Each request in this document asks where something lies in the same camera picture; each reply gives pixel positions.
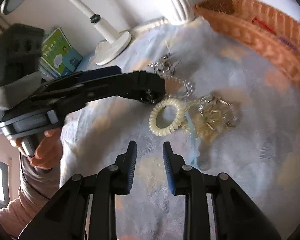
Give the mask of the left forearm pink sleeve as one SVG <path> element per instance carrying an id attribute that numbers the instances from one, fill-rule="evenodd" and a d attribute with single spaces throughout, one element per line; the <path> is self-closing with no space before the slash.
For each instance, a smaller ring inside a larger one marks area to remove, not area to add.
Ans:
<path id="1" fill-rule="evenodd" d="M 0 239 L 17 239 L 27 224 L 58 191 L 60 165 L 38 173 L 25 156 L 20 158 L 18 198 L 0 209 Z"/>

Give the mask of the person's left hand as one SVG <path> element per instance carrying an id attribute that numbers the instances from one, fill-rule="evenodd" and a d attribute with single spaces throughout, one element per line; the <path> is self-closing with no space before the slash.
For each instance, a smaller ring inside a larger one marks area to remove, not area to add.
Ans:
<path id="1" fill-rule="evenodd" d="M 32 167 L 42 170 L 49 170 L 60 164 L 63 156 L 63 146 L 60 140 L 62 130 L 60 128 L 51 129 L 44 132 L 45 137 L 36 148 L 33 157 L 27 156 L 21 138 L 10 140 L 10 144 L 17 148 L 25 156 Z"/>

